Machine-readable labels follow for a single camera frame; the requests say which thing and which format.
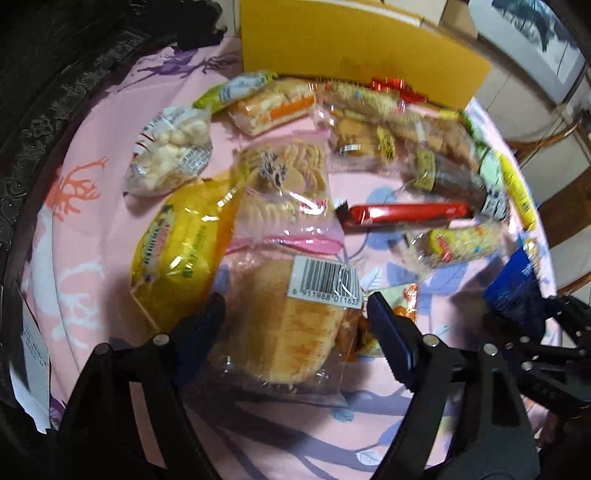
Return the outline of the red chocolate bar wrapper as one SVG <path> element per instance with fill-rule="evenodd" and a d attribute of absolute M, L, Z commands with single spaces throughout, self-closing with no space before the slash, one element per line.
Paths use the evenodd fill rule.
<path fill-rule="evenodd" d="M 472 218 L 474 210 L 466 202 L 360 204 L 344 202 L 335 208 L 344 228 L 374 228 L 396 224 L 419 224 Z"/>

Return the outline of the pink patterned tablecloth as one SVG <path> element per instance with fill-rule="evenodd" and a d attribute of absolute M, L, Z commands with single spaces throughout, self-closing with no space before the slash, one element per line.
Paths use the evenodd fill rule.
<path fill-rule="evenodd" d="M 280 73 L 358 83 L 394 78 L 394 67 L 370 63 L 384 52 L 353 58 L 352 48 L 329 48 L 327 42 L 314 42 L 299 60 L 281 60 L 298 68 Z M 283 64 L 263 68 L 276 70 L 277 65 Z M 124 349 L 148 338 L 148 322 L 128 291 L 129 272 L 135 246 L 162 200 L 122 195 L 136 134 L 164 107 L 189 104 L 239 73 L 242 44 L 236 35 L 215 47 L 182 52 L 167 46 L 140 58 L 123 80 L 99 95 L 56 167 L 37 214 L 21 286 L 48 348 L 51 408 L 57 420 L 91 347 L 108 340 Z M 399 188 L 394 179 L 358 176 L 335 176 L 335 198 L 376 203 L 402 199 L 402 192 L 394 194 Z M 359 267 L 363 288 L 414 281 L 410 267 L 389 250 L 394 240 L 399 240 L 394 232 L 353 235 L 339 258 Z M 422 280 L 419 327 L 459 345 L 460 333 L 479 326 L 482 292 L 501 268 L 493 266 L 493 260 L 476 260 L 444 267 Z M 334 408 L 213 394 L 212 404 L 197 400 L 197 407 L 209 410 L 188 413 L 224 479 L 370 479 L 411 394 L 403 392 L 385 359 L 369 357 L 348 366 L 345 394 L 346 406 Z M 106 469 L 106 479 L 147 478 L 118 461 L 107 467 L 98 450 L 92 450 L 96 466 L 77 463 L 73 448 L 59 447 L 50 454 L 49 479 L 99 479 L 99 467 Z"/>

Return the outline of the bread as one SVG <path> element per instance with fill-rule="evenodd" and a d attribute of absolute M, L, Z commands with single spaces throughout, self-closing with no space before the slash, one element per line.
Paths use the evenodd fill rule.
<path fill-rule="evenodd" d="M 342 403 L 363 307 L 356 268 L 264 248 L 228 254 L 221 270 L 226 314 L 208 356 L 221 380 L 257 394 Z"/>

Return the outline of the yellow strip snack packet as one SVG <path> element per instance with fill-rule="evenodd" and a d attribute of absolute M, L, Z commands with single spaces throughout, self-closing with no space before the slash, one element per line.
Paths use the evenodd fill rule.
<path fill-rule="evenodd" d="M 536 229 L 535 205 L 519 169 L 512 160 L 498 153 L 497 158 L 503 175 L 505 189 L 512 200 L 525 231 Z"/>

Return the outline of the brown cookie pack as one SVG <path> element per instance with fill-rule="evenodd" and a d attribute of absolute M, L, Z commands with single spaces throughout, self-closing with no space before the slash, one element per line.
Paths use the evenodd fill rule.
<path fill-rule="evenodd" d="M 329 118 L 332 162 L 345 171 L 370 170 L 392 165 L 398 147 L 393 132 L 384 125 L 363 119 L 360 115 L 335 109 Z"/>

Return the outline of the beige grain roll pack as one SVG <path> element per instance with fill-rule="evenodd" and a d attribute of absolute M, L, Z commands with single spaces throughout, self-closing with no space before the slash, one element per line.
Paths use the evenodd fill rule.
<path fill-rule="evenodd" d="M 403 101 L 388 93 L 341 81 L 318 83 L 322 102 L 342 107 L 379 121 L 394 121 L 405 114 Z"/>

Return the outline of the dark biscuit pack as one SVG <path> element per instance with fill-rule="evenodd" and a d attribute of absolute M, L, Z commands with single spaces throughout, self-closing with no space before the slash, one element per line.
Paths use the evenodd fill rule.
<path fill-rule="evenodd" d="M 422 118 L 397 129 L 407 141 L 412 186 L 449 200 L 465 201 L 476 214 L 504 222 L 505 190 L 480 174 L 476 144 L 458 121 Z"/>

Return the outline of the blue snack packet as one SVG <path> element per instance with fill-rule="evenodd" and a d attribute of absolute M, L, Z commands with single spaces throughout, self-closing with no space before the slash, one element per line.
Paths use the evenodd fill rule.
<path fill-rule="evenodd" d="M 546 300 L 541 294 L 534 266 L 523 249 L 517 249 L 484 298 L 490 313 L 507 328 L 521 331 L 535 341 L 546 333 Z"/>

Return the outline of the yellow grain bar pack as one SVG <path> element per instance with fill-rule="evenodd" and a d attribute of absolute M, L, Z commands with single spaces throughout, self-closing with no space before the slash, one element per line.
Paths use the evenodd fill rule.
<path fill-rule="evenodd" d="M 417 260 L 435 270 L 491 257 L 504 249 L 503 226 L 485 222 L 461 228 L 432 228 L 407 235 Z"/>

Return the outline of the white paper sheet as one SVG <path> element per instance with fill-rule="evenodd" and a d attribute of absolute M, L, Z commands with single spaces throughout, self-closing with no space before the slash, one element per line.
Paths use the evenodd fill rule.
<path fill-rule="evenodd" d="M 13 281 L 13 292 L 15 316 L 20 321 L 16 353 L 9 361 L 14 396 L 32 418 L 36 430 L 46 434 L 51 429 L 49 353 L 17 280 Z"/>

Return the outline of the rice crackers pink bag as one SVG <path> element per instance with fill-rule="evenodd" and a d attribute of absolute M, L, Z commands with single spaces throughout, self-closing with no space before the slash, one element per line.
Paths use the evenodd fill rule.
<path fill-rule="evenodd" d="M 232 176 L 242 188 L 232 250 L 276 244 L 335 255 L 344 247 L 329 189 L 327 132 L 297 131 L 236 149 Z"/>

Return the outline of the white puff balls bag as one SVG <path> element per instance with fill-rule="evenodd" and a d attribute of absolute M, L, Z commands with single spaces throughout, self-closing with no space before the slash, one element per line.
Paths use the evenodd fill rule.
<path fill-rule="evenodd" d="M 197 178 L 211 162 L 211 110 L 167 107 L 139 132 L 123 193 L 157 197 Z"/>

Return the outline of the orange sandwich cracker pack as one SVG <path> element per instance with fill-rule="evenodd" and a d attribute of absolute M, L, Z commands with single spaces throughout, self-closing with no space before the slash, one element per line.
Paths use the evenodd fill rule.
<path fill-rule="evenodd" d="M 231 105 L 228 116 L 243 134 L 256 137 L 308 116 L 314 109 L 315 90 L 311 82 L 284 78 Z"/>

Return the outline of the framed ink painting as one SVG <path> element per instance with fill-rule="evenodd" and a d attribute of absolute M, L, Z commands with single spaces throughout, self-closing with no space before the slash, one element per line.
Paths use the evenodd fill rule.
<path fill-rule="evenodd" d="M 586 61 L 545 2 L 471 0 L 468 8 L 480 37 L 517 63 L 553 102 L 566 99 Z"/>

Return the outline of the green white snack packet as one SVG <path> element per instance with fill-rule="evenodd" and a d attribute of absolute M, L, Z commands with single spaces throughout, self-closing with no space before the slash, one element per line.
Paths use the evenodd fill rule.
<path fill-rule="evenodd" d="M 199 110 L 209 110 L 211 114 L 221 112 L 239 100 L 259 92 L 278 77 L 276 72 L 269 70 L 243 72 L 235 78 L 208 89 L 192 103 L 192 106 Z"/>

